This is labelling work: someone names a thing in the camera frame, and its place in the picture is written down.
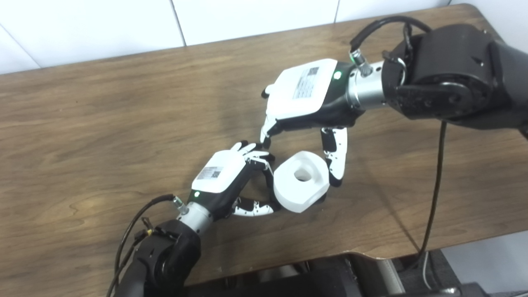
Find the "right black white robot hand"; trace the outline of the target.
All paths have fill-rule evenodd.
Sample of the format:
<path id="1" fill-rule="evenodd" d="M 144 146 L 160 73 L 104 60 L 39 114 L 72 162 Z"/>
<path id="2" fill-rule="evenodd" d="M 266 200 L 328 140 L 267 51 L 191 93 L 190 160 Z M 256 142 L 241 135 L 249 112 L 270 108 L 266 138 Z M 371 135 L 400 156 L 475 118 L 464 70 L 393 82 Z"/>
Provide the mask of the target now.
<path id="1" fill-rule="evenodd" d="M 283 70 L 262 92 L 267 100 L 263 147 L 269 149 L 271 138 L 282 132 L 319 128 L 333 187 L 341 186 L 344 176 L 347 128 L 364 113 L 347 94 L 353 69 L 351 63 L 334 59 L 309 62 Z"/>

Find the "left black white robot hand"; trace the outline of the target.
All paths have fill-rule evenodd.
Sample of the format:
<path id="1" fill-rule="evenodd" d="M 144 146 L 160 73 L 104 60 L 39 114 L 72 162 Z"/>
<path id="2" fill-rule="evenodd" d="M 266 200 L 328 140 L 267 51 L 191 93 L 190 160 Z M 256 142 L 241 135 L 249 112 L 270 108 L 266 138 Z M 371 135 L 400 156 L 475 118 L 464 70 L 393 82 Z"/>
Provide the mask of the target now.
<path id="1" fill-rule="evenodd" d="M 189 203 L 204 207 L 212 220 L 230 215 L 258 217 L 282 209 L 273 192 L 274 176 L 270 163 L 275 160 L 259 143 L 237 142 L 228 150 L 217 151 L 191 184 Z M 245 198 L 241 191 L 256 172 L 264 175 L 268 201 Z"/>

